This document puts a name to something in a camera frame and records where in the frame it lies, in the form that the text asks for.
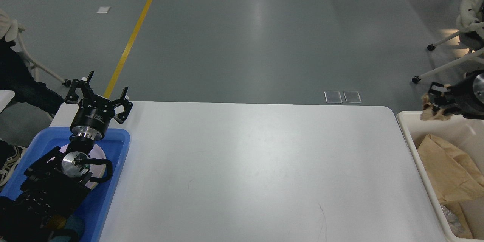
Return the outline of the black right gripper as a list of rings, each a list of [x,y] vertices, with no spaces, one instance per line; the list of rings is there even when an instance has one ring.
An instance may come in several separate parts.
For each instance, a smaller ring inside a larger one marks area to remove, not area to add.
[[[462,115],[467,119],[484,119],[483,73],[483,70],[466,73],[463,80],[450,87],[432,82],[428,89],[430,105],[434,110],[439,110],[450,108],[452,104],[450,112],[454,115]],[[446,97],[449,91],[451,103]]]

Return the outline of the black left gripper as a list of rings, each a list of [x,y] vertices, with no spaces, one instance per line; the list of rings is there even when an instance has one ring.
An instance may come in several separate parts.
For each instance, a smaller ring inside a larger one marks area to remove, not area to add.
[[[133,108],[133,103],[127,97],[128,87],[124,87],[118,99],[110,101],[110,106],[101,104],[93,106],[95,93],[90,87],[90,80],[94,75],[92,70],[84,79],[73,79],[65,97],[66,104],[77,104],[78,111],[71,123],[70,131],[73,135],[83,136],[91,140],[103,139],[112,118],[123,124]],[[123,111],[116,114],[115,109],[122,107]]]

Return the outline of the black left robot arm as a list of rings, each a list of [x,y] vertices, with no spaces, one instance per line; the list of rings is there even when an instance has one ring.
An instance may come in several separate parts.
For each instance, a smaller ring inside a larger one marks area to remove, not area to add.
[[[95,94],[93,74],[71,83],[70,127],[36,135],[1,191],[1,241],[99,241],[131,140],[109,125],[124,123],[133,103],[128,87],[112,101]]]

